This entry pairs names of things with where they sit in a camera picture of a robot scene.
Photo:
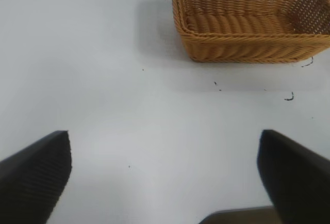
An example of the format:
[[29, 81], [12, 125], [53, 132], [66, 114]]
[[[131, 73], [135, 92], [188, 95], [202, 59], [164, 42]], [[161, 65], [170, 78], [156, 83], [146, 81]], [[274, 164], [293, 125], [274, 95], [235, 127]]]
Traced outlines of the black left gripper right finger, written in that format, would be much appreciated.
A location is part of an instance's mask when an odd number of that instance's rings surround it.
[[329, 160], [264, 130], [257, 167], [282, 223], [329, 223]]

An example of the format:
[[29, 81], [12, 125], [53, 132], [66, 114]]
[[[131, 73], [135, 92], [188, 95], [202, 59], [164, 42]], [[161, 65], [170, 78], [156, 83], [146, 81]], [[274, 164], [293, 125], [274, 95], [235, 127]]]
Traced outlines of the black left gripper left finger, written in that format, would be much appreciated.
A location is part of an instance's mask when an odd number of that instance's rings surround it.
[[72, 171], [67, 131], [1, 161], [1, 223], [47, 223]]

